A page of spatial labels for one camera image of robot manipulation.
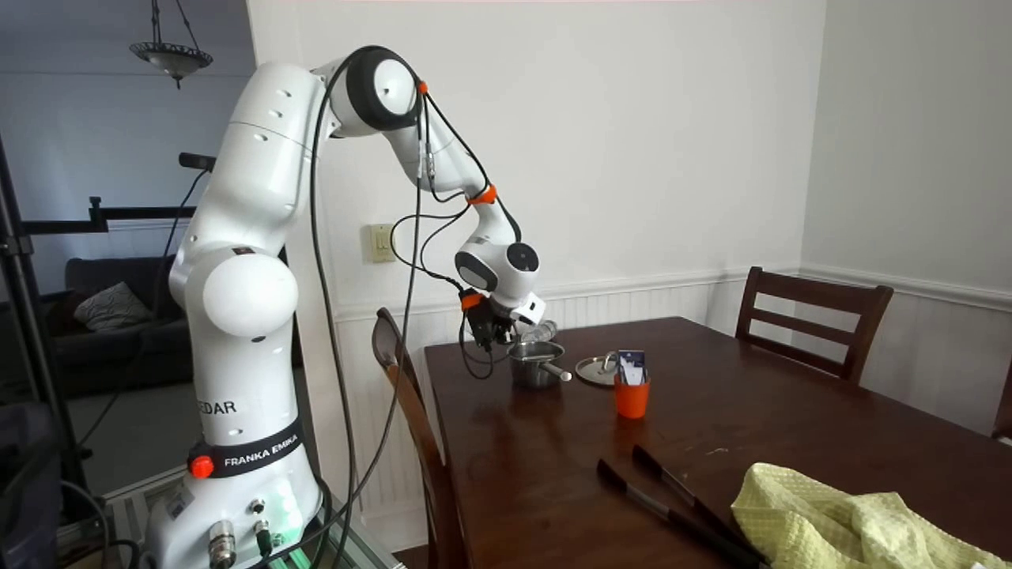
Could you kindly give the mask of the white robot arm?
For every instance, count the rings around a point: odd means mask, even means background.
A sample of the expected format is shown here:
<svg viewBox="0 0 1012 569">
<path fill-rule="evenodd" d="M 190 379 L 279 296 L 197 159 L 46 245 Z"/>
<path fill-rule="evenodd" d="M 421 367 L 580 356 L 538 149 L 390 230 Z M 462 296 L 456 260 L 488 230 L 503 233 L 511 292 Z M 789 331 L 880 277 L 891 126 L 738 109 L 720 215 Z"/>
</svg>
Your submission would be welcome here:
<svg viewBox="0 0 1012 569">
<path fill-rule="evenodd" d="M 204 439 L 184 494 L 151 518 L 155 569 L 249 569 L 296 549 L 323 508 L 292 379 L 299 277 L 282 245 L 308 212 L 314 143 L 369 134 L 421 189 L 478 212 L 456 253 L 476 339 L 503 342 L 544 319 L 535 245 L 395 51 L 366 43 L 323 69 L 260 67 L 169 273 L 190 326 Z"/>
</svg>

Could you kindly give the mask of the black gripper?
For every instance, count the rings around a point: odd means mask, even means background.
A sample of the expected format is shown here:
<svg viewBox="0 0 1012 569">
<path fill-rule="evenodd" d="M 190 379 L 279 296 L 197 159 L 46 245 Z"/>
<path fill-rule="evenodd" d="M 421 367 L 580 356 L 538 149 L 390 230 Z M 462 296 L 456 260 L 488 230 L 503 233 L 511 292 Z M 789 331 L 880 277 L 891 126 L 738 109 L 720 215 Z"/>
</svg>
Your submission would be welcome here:
<svg viewBox="0 0 1012 569">
<path fill-rule="evenodd" d="M 512 323 L 505 316 L 499 316 L 496 309 L 492 309 L 492 307 L 472 309 L 468 314 L 468 326 L 472 326 L 476 342 L 483 351 L 493 351 L 496 344 L 505 344 L 511 336 L 512 336 Z"/>
</svg>

